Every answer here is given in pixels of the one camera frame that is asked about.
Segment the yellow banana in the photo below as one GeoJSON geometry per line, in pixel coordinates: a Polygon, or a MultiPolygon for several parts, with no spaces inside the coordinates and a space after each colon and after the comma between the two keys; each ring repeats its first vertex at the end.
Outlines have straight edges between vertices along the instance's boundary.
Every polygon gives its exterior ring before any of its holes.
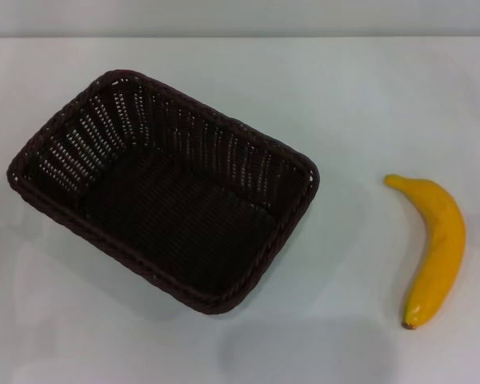
{"type": "Polygon", "coordinates": [[[436,182],[388,174],[384,183],[410,201],[426,228],[423,260],[402,314],[402,327],[415,330],[439,312],[456,282],[466,248],[466,224],[454,198],[436,182]]]}

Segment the black woven plastic basket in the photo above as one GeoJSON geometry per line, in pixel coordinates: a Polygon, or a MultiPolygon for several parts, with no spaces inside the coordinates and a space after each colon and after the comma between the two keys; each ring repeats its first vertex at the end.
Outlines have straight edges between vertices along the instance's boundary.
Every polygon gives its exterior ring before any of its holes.
{"type": "Polygon", "coordinates": [[[132,70],[112,70],[11,161],[24,201],[203,314],[252,291],[318,191],[304,154],[132,70]]]}

